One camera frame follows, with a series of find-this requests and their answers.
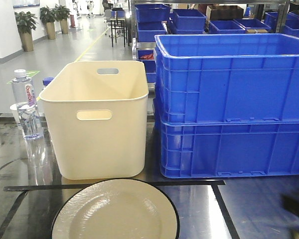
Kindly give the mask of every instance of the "bin handle hole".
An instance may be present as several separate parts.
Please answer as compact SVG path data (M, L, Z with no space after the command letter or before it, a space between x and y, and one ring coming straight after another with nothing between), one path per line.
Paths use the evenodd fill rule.
M109 110L99 110L99 111L78 111L76 118L78 120L110 120L113 114Z
M117 75L119 70L118 68L99 68L97 73L99 75Z

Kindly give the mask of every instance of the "yellow floor line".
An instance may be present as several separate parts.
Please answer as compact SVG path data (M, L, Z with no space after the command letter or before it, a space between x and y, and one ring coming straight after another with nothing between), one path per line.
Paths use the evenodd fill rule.
M110 27L108 27L101 35L99 35L96 39L95 39L95 41L93 41L86 49L85 49L85 51L83 51L82 52L82 54L78 57L78 58L76 58L75 59L75 61L74 62L78 62L91 48L92 48L92 46L94 46L94 44L95 43L97 43L97 41L98 40L100 40L101 39L101 37L108 31L110 29Z

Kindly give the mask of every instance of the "potted plant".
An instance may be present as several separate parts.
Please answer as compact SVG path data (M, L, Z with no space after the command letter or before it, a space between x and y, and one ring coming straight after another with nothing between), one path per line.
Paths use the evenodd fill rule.
M27 13L25 13L24 11L21 11L19 13L15 12L14 15L16 26L20 34L23 50L33 51L33 40L31 30L36 29L35 20L37 19L37 17L35 16L35 14L32 14L29 11Z
M40 20L45 26L46 33L48 34L49 40L55 39L55 10L50 9L48 6L40 8Z
M55 5L55 18L60 22L62 34L69 34L68 18L70 16L70 9L66 6Z

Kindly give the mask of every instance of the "green leaves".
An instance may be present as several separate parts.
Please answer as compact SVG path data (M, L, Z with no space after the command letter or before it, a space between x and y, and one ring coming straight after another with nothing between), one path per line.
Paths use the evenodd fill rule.
M40 20L46 24L47 22L55 21L55 9L44 6L40 8Z
M57 21L67 19L70 16L70 9L68 9L66 6L56 4L54 9Z
M16 21L16 26L18 27L18 31L20 33L31 33L31 30L36 29L36 19L37 17L35 14L32 14L31 12L25 13L24 11L21 11L19 13L15 12L15 21Z

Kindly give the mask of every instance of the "blue bottle cap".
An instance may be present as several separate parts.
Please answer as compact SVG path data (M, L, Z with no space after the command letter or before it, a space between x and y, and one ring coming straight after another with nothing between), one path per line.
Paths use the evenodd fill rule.
M54 79L54 77L46 77L43 79L43 85L47 86L52 80Z

